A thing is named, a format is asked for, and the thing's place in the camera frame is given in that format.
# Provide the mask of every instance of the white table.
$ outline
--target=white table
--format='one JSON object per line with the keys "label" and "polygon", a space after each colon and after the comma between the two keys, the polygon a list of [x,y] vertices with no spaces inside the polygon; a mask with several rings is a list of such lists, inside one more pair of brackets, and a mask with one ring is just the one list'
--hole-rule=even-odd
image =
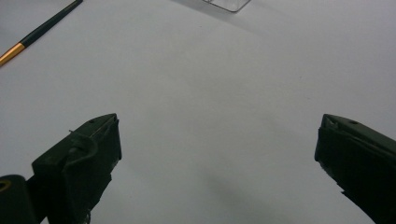
{"label": "white table", "polygon": [[[0,52],[70,1],[2,0]],[[120,118],[92,224],[373,223],[314,161],[324,113],[396,138],[396,2],[87,0],[0,68],[0,175]]]}

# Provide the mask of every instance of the white surface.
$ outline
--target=white surface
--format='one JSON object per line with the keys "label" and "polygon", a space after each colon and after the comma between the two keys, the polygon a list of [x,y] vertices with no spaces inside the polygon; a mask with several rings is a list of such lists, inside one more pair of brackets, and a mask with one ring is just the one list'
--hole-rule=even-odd
{"label": "white surface", "polygon": [[[70,2],[0,1],[0,51]],[[396,2],[87,0],[0,68],[0,175],[115,112],[92,224],[373,223],[314,161],[324,113],[396,138]]]}

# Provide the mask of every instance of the clear plastic object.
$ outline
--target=clear plastic object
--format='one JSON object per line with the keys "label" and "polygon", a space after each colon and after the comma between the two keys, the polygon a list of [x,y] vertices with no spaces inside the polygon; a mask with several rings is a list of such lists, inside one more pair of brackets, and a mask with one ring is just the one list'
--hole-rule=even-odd
{"label": "clear plastic object", "polygon": [[250,0],[204,0],[209,4],[216,7],[221,7],[230,12],[238,12],[244,7]]}

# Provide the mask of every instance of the gold ferrule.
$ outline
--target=gold ferrule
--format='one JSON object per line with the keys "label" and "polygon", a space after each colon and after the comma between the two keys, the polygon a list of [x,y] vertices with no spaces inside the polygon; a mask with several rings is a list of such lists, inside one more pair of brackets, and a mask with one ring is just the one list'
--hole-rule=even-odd
{"label": "gold ferrule", "polygon": [[17,56],[21,51],[25,49],[25,46],[21,43],[16,44],[14,47],[9,49],[0,57],[0,67],[11,60],[13,57]]}

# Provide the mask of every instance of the gray surface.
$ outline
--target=gray surface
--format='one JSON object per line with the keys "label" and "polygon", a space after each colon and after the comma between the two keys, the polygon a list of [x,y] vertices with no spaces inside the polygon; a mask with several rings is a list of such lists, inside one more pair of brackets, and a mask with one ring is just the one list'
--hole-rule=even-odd
{"label": "gray surface", "polygon": [[[67,4],[2,0],[0,51]],[[94,224],[373,223],[313,157],[324,113],[396,138],[395,40],[394,0],[87,0],[0,69],[0,175],[115,112]]]}

